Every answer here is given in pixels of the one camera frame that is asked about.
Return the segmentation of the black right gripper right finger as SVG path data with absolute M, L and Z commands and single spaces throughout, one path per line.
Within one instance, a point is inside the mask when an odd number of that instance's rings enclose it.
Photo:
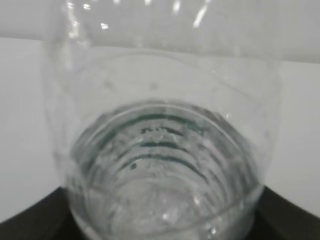
M 320 240 L 320 218 L 265 187 L 246 239 Z

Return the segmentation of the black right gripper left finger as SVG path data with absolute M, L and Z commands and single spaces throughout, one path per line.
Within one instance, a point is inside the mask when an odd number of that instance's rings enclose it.
M 2 240 L 81 240 L 62 188 L 0 224 Z

